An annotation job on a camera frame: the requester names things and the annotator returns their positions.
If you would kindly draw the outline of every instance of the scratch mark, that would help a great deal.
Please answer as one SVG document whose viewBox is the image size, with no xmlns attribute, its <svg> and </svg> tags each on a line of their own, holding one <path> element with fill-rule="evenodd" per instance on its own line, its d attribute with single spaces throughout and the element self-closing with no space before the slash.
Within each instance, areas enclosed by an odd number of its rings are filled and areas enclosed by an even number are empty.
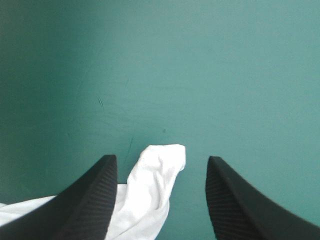
<svg viewBox="0 0 320 240">
<path fill-rule="evenodd" d="M 102 108 L 105 108 L 105 107 L 104 107 L 104 103 L 103 103 L 102 100 L 101 100 L 101 97 L 98 96 L 98 100 L 99 100 L 99 103 L 100 103 L 101 107 L 102 107 Z"/>
<path fill-rule="evenodd" d="M 133 141 L 134 141 L 134 136 L 132 136 L 132 138 L 131 138 L 131 141 L 130 141 L 130 144 L 129 144 L 129 148 L 128 148 L 128 151 L 126 152 L 125 159 L 124 159 L 124 162 L 123 162 L 124 164 L 126 163 L 127 158 L 129 156 L 129 152 L 131 150 L 131 146 L 132 146 Z"/>
<path fill-rule="evenodd" d="M 128 85 L 128 82 L 129 82 L 129 78 L 127 78 L 127 80 L 126 80 L 126 82 L 125 82 L 125 87 L 127 87 L 127 85 Z"/>
</svg>

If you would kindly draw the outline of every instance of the white fabric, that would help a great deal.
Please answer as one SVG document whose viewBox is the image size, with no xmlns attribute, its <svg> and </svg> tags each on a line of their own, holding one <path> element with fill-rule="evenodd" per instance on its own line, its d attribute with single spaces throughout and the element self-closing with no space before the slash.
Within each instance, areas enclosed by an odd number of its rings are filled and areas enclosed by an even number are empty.
<svg viewBox="0 0 320 240">
<path fill-rule="evenodd" d="M 176 176 L 186 164 L 185 147 L 150 145 L 129 174 L 118 184 L 106 240 L 154 240 L 169 212 Z M 54 196 L 0 205 L 0 226 L 46 203 Z"/>
</svg>

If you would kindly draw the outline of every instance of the white towel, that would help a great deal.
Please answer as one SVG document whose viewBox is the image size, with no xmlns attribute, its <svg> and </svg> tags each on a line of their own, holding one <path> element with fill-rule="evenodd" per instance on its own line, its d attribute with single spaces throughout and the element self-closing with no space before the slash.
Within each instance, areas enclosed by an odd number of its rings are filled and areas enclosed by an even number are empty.
<svg viewBox="0 0 320 240">
<path fill-rule="evenodd" d="M 186 164 L 185 147 L 150 145 L 129 174 L 118 184 L 106 240 L 154 240 L 169 212 L 176 176 Z M 54 196 L 0 205 L 0 226 L 46 203 Z"/>
</svg>

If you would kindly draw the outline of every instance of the white cloth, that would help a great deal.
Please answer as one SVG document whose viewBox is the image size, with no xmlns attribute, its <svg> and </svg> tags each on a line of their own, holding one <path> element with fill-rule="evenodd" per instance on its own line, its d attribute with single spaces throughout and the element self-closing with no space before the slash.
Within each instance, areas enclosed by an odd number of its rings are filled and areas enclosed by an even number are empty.
<svg viewBox="0 0 320 240">
<path fill-rule="evenodd" d="M 169 213 L 169 197 L 176 176 L 186 164 L 179 144 L 150 145 L 129 174 L 118 184 L 106 240 L 154 240 Z M 46 203 L 54 196 L 0 205 L 0 226 Z"/>
</svg>

